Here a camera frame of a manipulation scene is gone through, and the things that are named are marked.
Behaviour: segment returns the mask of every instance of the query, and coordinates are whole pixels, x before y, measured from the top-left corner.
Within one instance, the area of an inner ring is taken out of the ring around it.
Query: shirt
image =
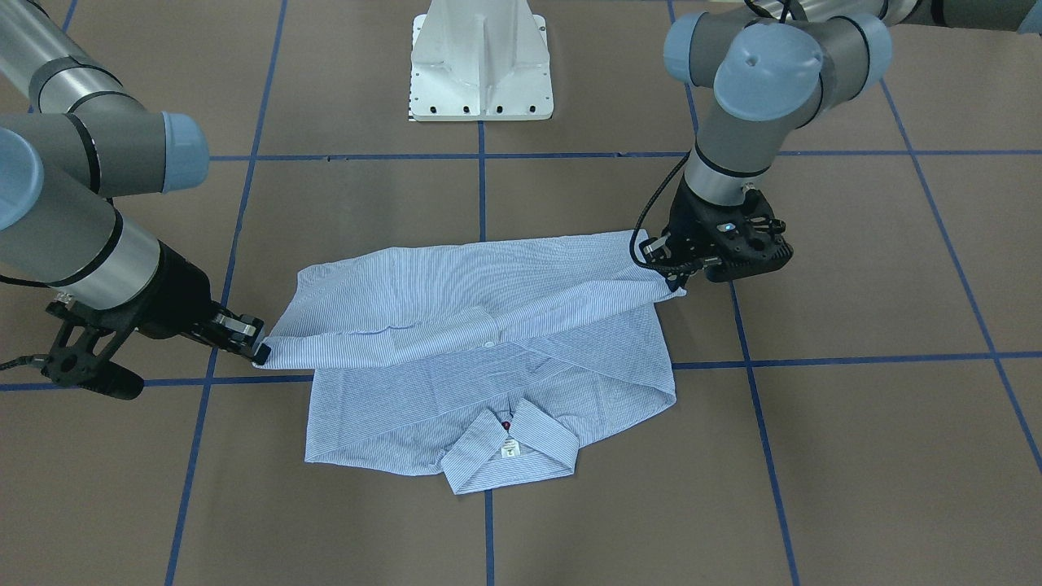
[[[463,494],[571,474],[580,447],[673,405],[653,303],[685,292],[631,262],[629,234],[301,271],[264,368],[315,369],[305,461],[444,471]]]

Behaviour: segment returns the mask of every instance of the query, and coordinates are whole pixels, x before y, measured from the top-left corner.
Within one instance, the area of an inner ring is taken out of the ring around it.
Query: shirt tag
[[[503,458],[514,458],[519,454],[521,454],[521,446],[514,438],[504,441],[503,446],[499,448],[499,455]]]

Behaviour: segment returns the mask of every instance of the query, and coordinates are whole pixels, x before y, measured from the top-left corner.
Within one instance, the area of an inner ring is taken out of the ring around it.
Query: brown floor
[[[270,322],[315,263],[629,227],[692,142],[671,11],[725,8],[531,0],[556,112],[481,129],[405,119],[427,0],[44,4],[203,126],[203,187],[117,205]],[[771,171],[795,259],[662,304],[677,405],[574,477],[457,497],[304,464],[306,372],[135,338],[134,401],[0,375],[0,584],[1039,584],[1042,42],[893,35],[886,84]],[[49,298],[0,289],[0,358],[48,347]]]

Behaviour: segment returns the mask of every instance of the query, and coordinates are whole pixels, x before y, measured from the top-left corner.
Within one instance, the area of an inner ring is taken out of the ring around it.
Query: blue tape line
[[[997,352],[1000,360],[1034,360],[1042,359],[1042,350],[1024,350],[1015,352]],[[753,360],[749,364],[753,368],[784,368],[793,366],[829,366],[843,364],[894,364],[902,362],[968,362],[974,360],[991,360],[990,352],[966,352],[952,355],[902,355],[902,356],[867,356],[867,357],[826,357],[826,358],[794,358],[776,360]],[[719,370],[727,368],[745,368],[745,362],[740,360],[706,361],[706,362],[674,362],[673,370]],[[145,381],[145,386],[155,387],[198,387],[200,385],[267,385],[275,383],[311,383],[312,374],[259,374],[256,376],[213,376],[194,379],[151,379]],[[19,391],[60,391],[70,390],[52,383],[8,383],[0,384],[0,392]]]
[[[783,360],[754,360],[754,368],[772,368],[779,366],[827,366],[837,364],[897,364],[903,362],[951,362],[991,360],[988,352],[967,352],[959,355],[909,355],[879,357],[845,357],[845,358],[797,358]]]
[[[782,530],[782,542],[785,545],[786,559],[789,562],[789,577],[793,586],[799,586],[799,570],[796,568],[796,554],[792,548],[789,536],[789,520],[785,514],[785,503],[782,500],[782,488],[778,485],[777,472],[774,470],[774,456],[771,453],[770,438],[767,436],[767,422],[764,420],[764,410],[760,404],[760,390],[756,387],[756,376],[752,369],[749,356],[749,344],[745,337],[745,325],[742,323],[742,310],[738,303],[738,291],[734,283],[727,283],[730,288],[730,301],[735,308],[735,326],[738,329],[738,341],[742,345],[742,358],[745,362],[745,375],[749,382],[749,393],[752,395],[752,408],[756,413],[756,426],[760,429],[760,443],[764,449],[764,460],[767,462],[767,475],[771,482],[771,493],[774,495],[774,508],[777,511],[778,527]]]
[[[693,111],[694,102],[689,100],[689,108]],[[692,124],[697,131],[698,119],[692,115]],[[942,155],[1039,155],[1042,149],[1009,149],[1009,150],[917,150],[915,154],[928,156]],[[684,156],[686,151],[679,150],[643,150],[643,151],[602,151],[602,152],[486,152],[485,158],[665,158]],[[908,150],[783,150],[779,156],[905,156]],[[256,161],[411,161],[411,160],[453,160],[474,161],[479,158],[476,152],[420,152],[420,153],[329,153],[329,154],[258,154],[252,157]],[[248,154],[216,154],[209,157],[213,162],[250,161]]]
[[[496,553],[493,542],[492,490],[485,491],[485,584],[496,584]]]
[[[210,366],[217,362],[217,349],[210,351]],[[181,552],[181,538],[184,536],[184,520],[189,513],[189,499],[192,496],[192,484],[195,482],[196,462],[199,460],[199,447],[202,444],[202,430],[206,421],[206,409],[209,407],[209,385],[202,388],[199,397],[199,411],[196,414],[195,432],[192,434],[192,448],[189,450],[189,466],[184,472],[184,486],[181,488],[181,502],[177,507],[177,522],[174,524],[174,539],[170,544],[170,560],[167,562],[165,586],[173,586],[174,573],[177,571],[177,558]]]
[[[1001,360],[1008,359],[1021,359],[1021,358],[1042,358],[1042,351],[1025,351],[1025,352],[998,352],[998,358]]]
[[[990,154],[1042,154],[1042,149],[991,149],[991,150],[913,150],[916,155],[990,155]]]
[[[779,156],[905,156],[907,150],[782,150]]]
[[[904,122],[901,121],[900,114],[897,113],[897,104],[894,103],[894,98],[890,94],[890,88],[887,87],[886,80],[880,80],[879,86],[883,88],[883,93],[887,97],[887,103],[890,104],[890,112],[894,115],[894,120],[897,122],[897,129],[901,133],[901,138],[904,140],[904,146],[908,147],[909,156],[912,157],[912,164],[915,166],[915,172],[919,176],[919,184],[922,186],[922,191],[926,195],[926,201],[929,203],[929,210],[934,214],[934,221],[937,222],[937,227],[941,231],[941,238],[944,240],[944,246],[948,249],[948,255],[951,257],[951,263],[956,267],[956,272],[959,273],[959,280],[963,285],[963,291],[966,293],[966,298],[970,302],[970,309],[973,310],[973,316],[976,318],[977,325],[981,327],[981,334],[984,336],[985,343],[988,345],[988,351],[995,363],[995,370],[998,372],[998,377],[1002,382],[1002,387],[1006,389],[1006,395],[1010,399],[1010,405],[1013,407],[1013,412],[1017,416],[1017,421],[1020,423],[1020,431],[1024,434],[1024,439],[1027,441],[1027,447],[1032,451],[1032,456],[1035,457],[1035,465],[1038,467],[1039,472],[1042,473],[1042,454],[1039,453],[1038,444],[1035,442],[1035,436],[1032,434],[1031,428],[1027,425],[1027,420],[1024,418],[1023,411],[1020,409],[1020,401],[1017,400],[1017,394],[1013,391],[1013,385],[1010,384],[1009,377],[1006,375],[1006,368],[1002,366],[1001,358],[998,351],[995,349],[995,342],[991,338],[991,333],[988,332],[988,325],[985,323],[984,316],[981,314],[981,308],[977,306],[976,297],[973,295],[973,290],[970,288],[969,279],[966,277],[966,272],[963,270],[963,264],[959,261],[959,255],[956,253],[956,247],[951,242],[951,238],[948,236],[948,229],[944,225],[944,220],[941,218],[941,211],[937,206],[937,201],[934,199],[934,193],[929,189],[929,184],[926,181],[926,175],[922,171],[922,166],[919,164],[919,157],[916,155],[915,149],[912,147],[912,141],[909,139],[908,131],[904,128]]]
[[[286,9],[288,0],[282,0],[278,21],[275,26],[275,40],[271,47],[271,59],[268,63],[268,76],[265,79],[264,94],[260,97],[260,107],[257,112],[257,123],[253,131],[253,146],[250,149],[249,167],[246,170],[246,180],[243,185],[243,195],[239,203],[239,216],[235,219],[235,231],[231,237],[231,249],[228,253],[228,268],[224,275],[224,288],[221,292],[221,304],[228,303],[228,296],[231,293],[231,278],[235,270],[235,252],[239,248],[239,237],[243,229],[243,219],[246,214],[246,205],[250,197],[250,187],[253,182],[253,170],[256,167],[257,150],[260,147],[260,135],[264,131],[265,115],[268,111],[268,98],[271,95],[271,84],[275,77],[275,65],[278,62],[278,49],[282,41],[282,25],[286,23]],[[206,366],[206,379],[214,377],[217,368],[217,348],[210,351],[209,364]],[[167,564],[167,578],[165,585],[173,586],[174,575],[177,571],[177,558],[180,555],[181,538],[184,534],[184,519],[188,517],[189,500],[192,496],[192,483],[195,480],[196,463],[199,459],[199,447],[202,442],[203,424],[206,420],[206,408],[209,405],[210,384],[206,384],[202,389],[202,397],[199,399],[199,413],[196,417],[195,435],[192,437],[192,450],[189,453],[189,466],[184,474],[184,488],[181,491],[181,504],[177,511],[177,524],[174,528],[174,539],[170,546],[170,561]]]
[[[745,361],[721,360],[716,362],[674,362],[673,370],[716,370],[722,368],[745,368]]]
[[[479,227],[479,242],[488,240],[487,206],[485,201],[486,181],[485,163],[488,156],[485,153],[485,122],[477,121],[477,218]]]
[[[72,24],[72,17],[76,14],[77,4],[79,4],[79,0],[72,0],[69,3],[69,10],[66,11],[66,20],[61,23],[61,32],[69,32],[69,25]]]
[[[408,161],[408,160],[474,160],[474,152],[421,152],[421,153],[358,153],[358,154],[258,154],[256,161]]]

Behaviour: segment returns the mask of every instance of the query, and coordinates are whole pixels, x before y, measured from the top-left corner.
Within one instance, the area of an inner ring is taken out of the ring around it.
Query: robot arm
[[[205,273],[104,199],[201,184],[198,125],[148,113],[27,0],[0,0],[0,71],[41,113],[0,116],[0,261],[60,292],[50,351],[22,362],[120,398],[143,386],[110,360],[135,331],[264,364],[264,322],[212,300]]]
[[[771,0],[752,7],[688,15],[666,40],[670,74],[712,88],[716,98],[668,225],[639,246],[645,266],[674,290],[701,269],[726,282],[777,270],[792,258],[785,222],[758,186],[790,131],[883,78],[892,56],[887,26],[1042,31],[1037,0]]]

